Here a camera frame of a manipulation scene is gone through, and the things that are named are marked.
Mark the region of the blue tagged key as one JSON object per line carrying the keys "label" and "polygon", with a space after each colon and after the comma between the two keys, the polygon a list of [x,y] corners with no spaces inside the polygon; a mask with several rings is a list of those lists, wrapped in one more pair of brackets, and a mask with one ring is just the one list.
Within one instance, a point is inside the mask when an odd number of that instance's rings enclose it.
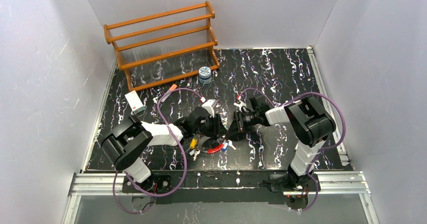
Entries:
{"label": "blue tagged key", "polygon": [[223,142],[223,146],[221,148],[221,151],[225,152],[227,151],[229,148],[236,150],[237,148],[233,145],[233,142],[231,140],[226,140]]}

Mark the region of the red handled keyring with keys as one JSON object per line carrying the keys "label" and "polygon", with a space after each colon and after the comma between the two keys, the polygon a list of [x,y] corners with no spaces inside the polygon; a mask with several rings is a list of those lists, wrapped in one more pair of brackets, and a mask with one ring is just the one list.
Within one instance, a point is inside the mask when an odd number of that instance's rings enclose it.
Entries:
{"label": "red handled keyring with keys", "polygon": [[189,144],[189,155],[193,161],[201,154],[215,154],[221,151],[223,142],[203,142],[203,137],[206,135],[196,135],[192,138]]}

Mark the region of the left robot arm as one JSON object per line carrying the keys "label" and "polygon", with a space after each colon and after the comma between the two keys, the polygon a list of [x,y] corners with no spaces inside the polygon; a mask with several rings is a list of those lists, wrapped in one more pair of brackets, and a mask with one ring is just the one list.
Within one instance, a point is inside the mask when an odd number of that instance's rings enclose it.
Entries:
{"label": "left robot arm", "polygon": [[143,183],[151,171],[141,155],[148,146],[177,146],[194,136],[214,139],[227,132],[219,114],[196,107],[188,116],[171,124],[153,124],[128,116],[101,141],[100,148],[115,170],[128,173],[135,182]]}

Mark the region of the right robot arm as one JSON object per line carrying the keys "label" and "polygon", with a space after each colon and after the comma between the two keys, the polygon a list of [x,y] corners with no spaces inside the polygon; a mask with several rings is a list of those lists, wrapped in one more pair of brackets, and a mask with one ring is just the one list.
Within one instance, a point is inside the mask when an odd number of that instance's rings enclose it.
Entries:
{"label": "right robot arm", "polygon": [[336,130],[335,121],[315,97],[303,97],[296,103],[274,108],[266,101],[253,97],[250,98],[250,106],[241,106],[234,112],[226,138],[241,140],[249,128],[257,124],[291,124],[298,139],[296,154],[288,166],[288,172],[283,177],[270,180],[270,183],[282,183],[286,188],[304,186],[313,172],[315,158]]}

